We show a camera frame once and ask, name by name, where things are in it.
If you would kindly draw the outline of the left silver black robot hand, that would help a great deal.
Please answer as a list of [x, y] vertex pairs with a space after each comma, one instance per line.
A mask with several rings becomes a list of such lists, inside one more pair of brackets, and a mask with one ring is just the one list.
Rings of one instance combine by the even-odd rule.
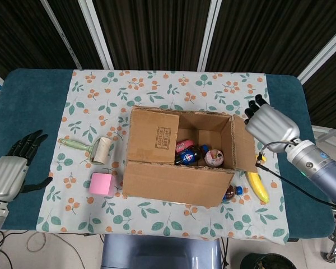
[[9, 203], [20, 193], [38, 191], [52, 182], [47, 177], [37, 184], [25, 184], [26, 174], [38, 151], [39, 146], [48, 138], [42, 130], [26, 135], [0, 158], [0, 202]]

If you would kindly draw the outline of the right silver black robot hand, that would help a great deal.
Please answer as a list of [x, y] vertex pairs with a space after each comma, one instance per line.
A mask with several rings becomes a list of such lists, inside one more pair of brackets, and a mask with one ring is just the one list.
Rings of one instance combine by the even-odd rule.
[[279, 110], [270, 106], [258, 94], [250, 100], [245, 115], [245, 129], [259, 142], [266, 145], [277, 141], [294, 141], [300, 138], [297, 124]]

